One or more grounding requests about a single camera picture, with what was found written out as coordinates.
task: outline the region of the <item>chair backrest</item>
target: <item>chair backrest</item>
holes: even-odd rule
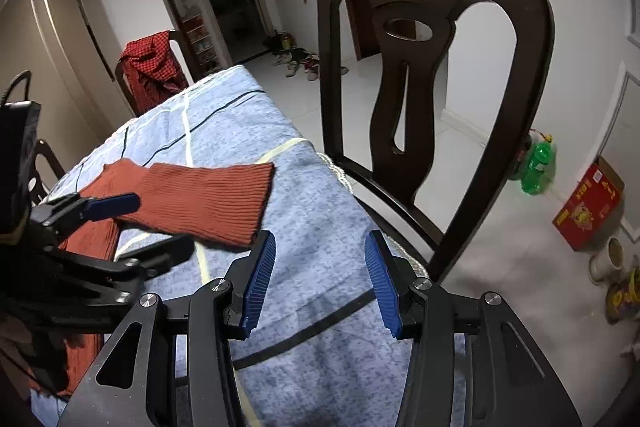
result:
[[[191,74],[193,82],[201,80],[203,78],[202,67],[198,62],[198,59],[193,55],[193,51],[189,48],[189,45],[184,40],[182,34],[179,31],[171,30],[169,31],[169,40],[178,42],[178,46],[180,46],[180,51],[182,52],[184,61],[187,63],[187,68],[189,69],[189,73]],[[122,70],[121,60],[116,64],[114,74],[116,82],[120,86],[120,89],[124,93],[127,102],[129,102],[129,105],[133,110],[133,114],[135,114],[136,116],[141,116],[142,112],[138,109],[136,100],[135,98],[133,98],[133,94],[131,94],[129,84],[124,78],[124,71]]]
[[[60,165],[58,158],[53,154],[49,144],[41,139],[36,140],[36,147],[33,153],[33,163],[31,164],[31,170],[29,173],[29,194],[31,201],[33,201],[34,204],[39,204],[47,197],[47,194],[49,194],[49,190],[42,183],[42,178],[36,168],[36,158],[38,156],[43,156],[44,159],[46,159],[50,169],[53,171],[53,174],[57,179],[60,179],[65,175],[65,169]]]
[[[554,26],[548,0],[369,0],[382,53],[382,83],[369,129],[372,171],[344,155],[340,80],[341,0],[318,0],[320,93],[324,152],[368,188],[433,249],[430,277],[441,280],[457,261],[502,189],[538,108],[551,58]],[[504,97],[478,169],[449,227],[442,233],[414,205],[434,156],[433,84],[469,6],[492,1],[507,13],[516,47]],[[433,32],[415,41],[393,32],[395,20],[417,20]],[[404,151],[394,142],[406,80]]]

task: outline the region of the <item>green soda bottle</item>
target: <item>green soda bottle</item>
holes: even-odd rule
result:
[[[543,137],[544,141],[533,147],[529,164],[520,182],[523,192],[531,196],[540,194],[545,188],[545,185],[543,185],[543,177],[546,167],[554,159],[554,150],[551,147],[553,137],[550,134],[543,134]]]

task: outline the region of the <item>plaid shirt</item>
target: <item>plaid shirt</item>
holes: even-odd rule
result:
[[[188,86],[169,47],[168,31],[129,42],[120,60],[140,114]]]

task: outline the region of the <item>blue rubber tip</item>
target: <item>blue rubber tip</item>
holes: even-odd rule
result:
[[[385,328],[391,331],[394,338],[398,338],[402,333],[398,292],[391,281],[391,277],[389,277],[380,248],[372,233],[367,235],[364,242],[364,261],[367,264],[367,270],[369,270],[373,291],[376,293],[382,322]]]
[[[262,246],[260,259],[255,266],[252,279],[244,293],[244,303],[242,306],[243,316],[240,324],[246,336],[249,336],[251,330],[258,325],[264,296],[267,293],[269,279],[271,278],[271,271],[273,270],[273,264],[275,261],[276,239],[273,237],[273,233],[270,233],[269,238]]]

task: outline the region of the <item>tiled floor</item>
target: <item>tiled floor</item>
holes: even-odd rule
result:
[[[319,83],[307,81],[301,71],[286,78],[286,67],[272,66],[272,61],[267,55],[247,68],[321,151]],[[380,66],[379,57],[369,57],[350,64],[350,73],[343,77],[345,152],[369,168],[368,126]],[[436,102],[443,103],[442,97]],[[401,133],[399,126],[399,146]],[[441,229],[450,223],[483,150],[465,134],[436,120],[434,165],[415,202]],[[354,191],[430,256],[430,249],[363,187],[355,184]],[[607,324],[606,289],[588,279],[587,255],[573,252],[551,224],[561,206],[552,194],[527,196],[517,182],[508,182],[443,286],[452,293],[476,297],[487,290],[501,293],[553,365],[587,427],[624,384],[629,363],[618,353],[637,327]]]

